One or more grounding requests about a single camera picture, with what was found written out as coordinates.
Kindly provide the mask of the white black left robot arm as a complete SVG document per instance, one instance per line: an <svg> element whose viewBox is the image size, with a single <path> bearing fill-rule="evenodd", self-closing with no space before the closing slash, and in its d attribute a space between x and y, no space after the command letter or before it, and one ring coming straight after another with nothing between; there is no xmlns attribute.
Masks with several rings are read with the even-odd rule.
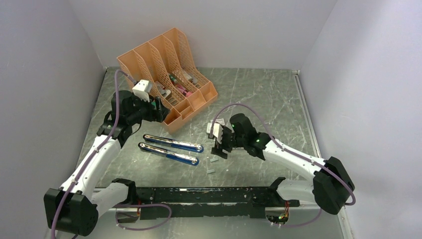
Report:
<svg viewBox="0 0 422 239"><path fill-rule="evenodd" d="M111 110L83 161L59 188L50 188L44 195L47 224L53 238L56 231L87 236L99 217L115 205L131 207L139 203L135 182L128 179L116 178L100 192L94 190L132 135L132 127L144 120L163 122L169 112L159 97L144 100L127 90L113 95Z"/></svg>

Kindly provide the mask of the small staple box sleeve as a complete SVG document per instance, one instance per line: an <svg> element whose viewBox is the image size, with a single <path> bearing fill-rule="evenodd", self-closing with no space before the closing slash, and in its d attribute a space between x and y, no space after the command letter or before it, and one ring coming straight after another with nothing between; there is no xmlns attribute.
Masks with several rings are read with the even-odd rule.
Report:
<svg viewBox="0 0 422 239"><path fill-rule="evenodd" d="M218 124L220 124L220 125L225 125L225 121L224 121L224 119L216 119L216 120L215 120L215 123L218 123Z"/></svg>

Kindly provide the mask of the blue metal stapler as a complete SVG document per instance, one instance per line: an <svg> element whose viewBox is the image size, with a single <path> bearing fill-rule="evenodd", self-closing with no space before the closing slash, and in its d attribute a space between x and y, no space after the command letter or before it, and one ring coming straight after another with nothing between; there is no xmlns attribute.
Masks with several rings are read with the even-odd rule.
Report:
<svg viewBox="0 0 422 239"><path fill-rule="evenodd" d="M144 134L143 135L144 142L140 142L138 144L138 147L146 152L158 154L161 156L164 156L166 158L185 163L192 166L197 166L199 163L199 160L197 157L183 154L180 152L176 152L171 149L159 147L152 145L151 143L159 144L159 145L165 145L169 146L171 148L185 150L189 152L195 152L195 153L202 153L204 150L204 147L201 144L198 143L192 143L192 142L185 142L180 140L175 140L171 138L165 138L160 136L154 136L150 134Z"/></svg>

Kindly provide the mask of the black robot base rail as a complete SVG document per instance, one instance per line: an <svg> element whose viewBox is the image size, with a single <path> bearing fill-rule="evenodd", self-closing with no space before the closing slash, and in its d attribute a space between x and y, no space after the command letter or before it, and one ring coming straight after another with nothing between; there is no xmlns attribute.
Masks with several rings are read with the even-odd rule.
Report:
<svg viewBox="0 0 422 239"><path fill-rule="evenodd" d="M266 218L269 208L299 207L298 200L283 200L275 185L252 187L136 187L129 190L127 205L151 205L140 210L142 220L193 217Z"/></svg>

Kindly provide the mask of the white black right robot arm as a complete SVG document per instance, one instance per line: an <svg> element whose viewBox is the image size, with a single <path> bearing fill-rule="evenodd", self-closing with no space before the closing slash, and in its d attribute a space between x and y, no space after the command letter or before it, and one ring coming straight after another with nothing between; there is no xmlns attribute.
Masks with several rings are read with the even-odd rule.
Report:
<svg viewBox="0 0 422 239"><path fill-rule="evenodd" d="M275 180L268 194L272 205L281 206L289 200L307 201L332 215L346 206L355 186L338 158L318 158L291 148L266 132L258 132L245 114L236 114L230 123L232 128L208 123L207 134L215 139L212 154L226 159L234 148L242 148L252 157L280 163L303 177L299 181Z"/></svg>

